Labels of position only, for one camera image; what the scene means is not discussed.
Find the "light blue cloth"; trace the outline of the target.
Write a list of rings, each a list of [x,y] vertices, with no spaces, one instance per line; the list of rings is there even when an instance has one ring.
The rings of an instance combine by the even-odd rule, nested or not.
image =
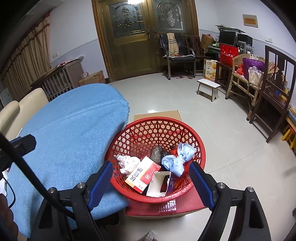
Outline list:
[[[162,158],[161,164],[177,177],[181,177],[185,171],[184,164],[190,161],[197,149],[187,143],[179,143],[177,156],[171,154]]]

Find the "white tissue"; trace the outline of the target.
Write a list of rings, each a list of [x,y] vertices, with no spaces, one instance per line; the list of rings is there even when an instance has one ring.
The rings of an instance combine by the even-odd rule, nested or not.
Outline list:
[[[119,163],[121,174],[126,175],[127,177],[133,172],[133,170],[140,163],[138,157],[116,155],[114,156]]]

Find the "blue white carton box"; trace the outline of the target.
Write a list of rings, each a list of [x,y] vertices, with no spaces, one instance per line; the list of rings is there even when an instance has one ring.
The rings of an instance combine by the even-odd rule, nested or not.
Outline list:
[[[165,197],[171,179],[170,171],[155,172],[149,183],[146,196],[148,197]]]

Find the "red white carton box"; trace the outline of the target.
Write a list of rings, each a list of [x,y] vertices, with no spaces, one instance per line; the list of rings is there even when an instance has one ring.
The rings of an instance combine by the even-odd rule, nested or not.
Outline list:
[[[159,164],[146,156],[126,178],[125,183],[138,193],[142,194],[150,184],[153,174],[160,169],[161,166]]]

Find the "black plastic bag ball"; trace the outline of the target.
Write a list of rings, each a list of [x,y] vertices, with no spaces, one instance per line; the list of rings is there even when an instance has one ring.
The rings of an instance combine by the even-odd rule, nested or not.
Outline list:
[[[170,155],[170,152],[166,151],[164,148],[162,148],[161,146],[155,146],[152,150],[151,150],[151,154],[150,154],[150,159],[152,161],[154,161],[155,163],[157,163],[158,165],[162,165],[162,159],[165,156]]]

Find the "flat cardboard sheet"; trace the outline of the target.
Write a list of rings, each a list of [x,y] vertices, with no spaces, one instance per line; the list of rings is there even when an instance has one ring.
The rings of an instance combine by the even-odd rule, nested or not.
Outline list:
[[[129,217],[159,219],[184,216],[204,208],[196,189],[191,188],[185,194],[164,203],[150,204],[130,200],[125,214]]]

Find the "striped beige curtain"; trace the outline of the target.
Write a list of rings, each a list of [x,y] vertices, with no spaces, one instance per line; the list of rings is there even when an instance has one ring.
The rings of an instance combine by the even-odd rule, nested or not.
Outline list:
[[[50,13],[36,22],[16,44],[1,67],[1,83],[13,100],[22,99],[31,84],[50,69]]]

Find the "wooden radiator cover cabinet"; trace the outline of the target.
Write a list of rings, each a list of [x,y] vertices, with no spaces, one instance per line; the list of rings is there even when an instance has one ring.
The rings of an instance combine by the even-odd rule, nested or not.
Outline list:
[[[31,89],[44,90],[48,101],[79,87],[84,73],[81,60],[73,59],[55,66],[31,84]]]

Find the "small white stool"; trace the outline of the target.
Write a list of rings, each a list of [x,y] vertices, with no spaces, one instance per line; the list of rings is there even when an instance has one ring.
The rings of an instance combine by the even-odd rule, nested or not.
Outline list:
[[[220,84],[205,78],[197,80],[197,82],[199,84],[197,88],[197,95],[205,95],[209,97],[212,102],[219,98],[218,91],[221,86]]]

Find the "cardboard box by door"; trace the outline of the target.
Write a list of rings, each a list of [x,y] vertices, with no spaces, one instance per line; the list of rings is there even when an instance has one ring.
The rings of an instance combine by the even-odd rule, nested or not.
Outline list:
[[[92,74],[89,74],[86,77],[83,77],[81,80],[79,80],[80,86],[93,84],[93,83],[106,84],[106,80],[104,78],[104,74],[103,74],[102,70],[92,73]]]

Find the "wicker chair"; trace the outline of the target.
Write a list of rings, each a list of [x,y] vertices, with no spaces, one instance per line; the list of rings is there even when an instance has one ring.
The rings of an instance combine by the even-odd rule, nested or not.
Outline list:
[[[231,72],[228,88],[226,91],[225,99],[228,99],[231,94],[233,95],[236,94],[241,96],[241,94],[238,94],[232,90],[233,86],[236,86],[244,94],[250,97],[251,104],[248,104],[249,112],[246,118],[246,120],[249,121],[251,114],[253,112],[254,106],[256,104],[260,88],[254,84],[251,84],[249,80],[245,78],[245,75],[240,75],[237,73],[237,69],[239,65],[243,64],[243,59],[256,60],[263,64],[265,64],[265,59],[263,57],[260,57],[254,54],[240,54],[232,58],[232,72]]]

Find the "yellow printed carton box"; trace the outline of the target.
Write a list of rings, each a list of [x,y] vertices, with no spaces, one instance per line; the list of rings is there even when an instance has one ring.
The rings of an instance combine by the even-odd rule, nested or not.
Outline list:
[[[203,78],[214,82],[216,78],[216,67],[216,60],[204,59]]]

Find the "red gift bag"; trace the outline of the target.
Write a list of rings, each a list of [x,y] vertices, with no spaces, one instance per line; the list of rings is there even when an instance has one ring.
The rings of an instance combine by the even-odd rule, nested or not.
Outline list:
[[[227,65],[232,65],[232,59],[239,55],[237,47],[220,44],[220,62]]]

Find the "black computer monitor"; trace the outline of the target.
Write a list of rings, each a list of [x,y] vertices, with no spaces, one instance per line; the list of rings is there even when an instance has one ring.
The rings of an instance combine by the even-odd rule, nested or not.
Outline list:
[[[241,44],[252,46],[253,39],[244,33],[234,31],[220,31],[219,43],[234,47],[239,47]]]

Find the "wooden double door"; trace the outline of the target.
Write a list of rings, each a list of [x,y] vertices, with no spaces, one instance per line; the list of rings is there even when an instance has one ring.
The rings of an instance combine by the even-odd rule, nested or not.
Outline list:
[[[95,27],[110,82],[164,73],[159,35],[197,35],[194,1],[92,1]],[[192,71],[192,63],[172,64],[171,74]]]

